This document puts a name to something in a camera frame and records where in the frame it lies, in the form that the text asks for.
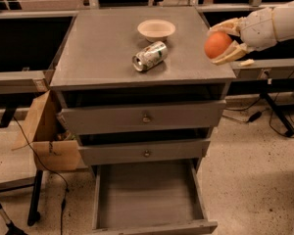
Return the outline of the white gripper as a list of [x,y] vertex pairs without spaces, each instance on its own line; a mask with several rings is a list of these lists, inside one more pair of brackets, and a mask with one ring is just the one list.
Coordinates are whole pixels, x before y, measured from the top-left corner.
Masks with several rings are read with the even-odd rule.
[[243,43],[234,40],[225,51],[211,59],[215,65],[223,65],[236,61],[252,51],[263,51],[276,45],[274,34],[272,9],[264,8],[250,13],[244,18],[233,18],[210,27],[208,35],[223,32],[233,36],[239,36]]

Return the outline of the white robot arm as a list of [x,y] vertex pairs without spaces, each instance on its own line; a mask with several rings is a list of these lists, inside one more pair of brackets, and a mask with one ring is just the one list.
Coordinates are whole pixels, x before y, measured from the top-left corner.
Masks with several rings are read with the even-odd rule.
[[207,35],[204,51],[215,65],[266,50],[279,42],[294,39],[294,1],[217,23]]

